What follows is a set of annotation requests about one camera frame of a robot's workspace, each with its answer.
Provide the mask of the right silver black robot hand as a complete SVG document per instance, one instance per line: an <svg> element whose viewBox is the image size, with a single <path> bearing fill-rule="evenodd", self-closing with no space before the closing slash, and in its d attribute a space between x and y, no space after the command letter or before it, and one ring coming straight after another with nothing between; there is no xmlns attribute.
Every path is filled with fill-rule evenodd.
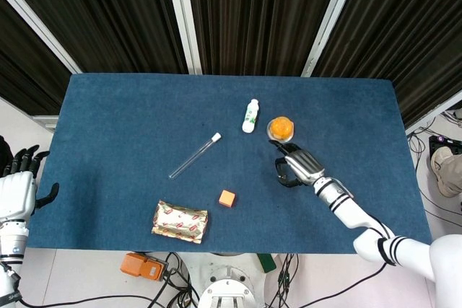
<svg viewBox="0 0 462 308"><path fill-rule="evenodd" d="M310 186L324 176L324 167L308 151L294 143L283 144L276 140L269 140L269 143L283 154L274 164L278 181L284 187Z"/></svg>

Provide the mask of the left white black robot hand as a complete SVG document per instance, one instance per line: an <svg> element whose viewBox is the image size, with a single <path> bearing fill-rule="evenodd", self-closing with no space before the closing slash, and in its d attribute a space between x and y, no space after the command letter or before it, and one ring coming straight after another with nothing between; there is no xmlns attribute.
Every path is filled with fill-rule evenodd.
<svg viewBox="0 0 462 308"><path fill-rule="evenodd" d="M50 193L37 197L40 163L50 152L38 151L39 145L11 153L8 146L1 153L1 223L25 222L39 209L54 202L60 185L55 182Z"/></svg>

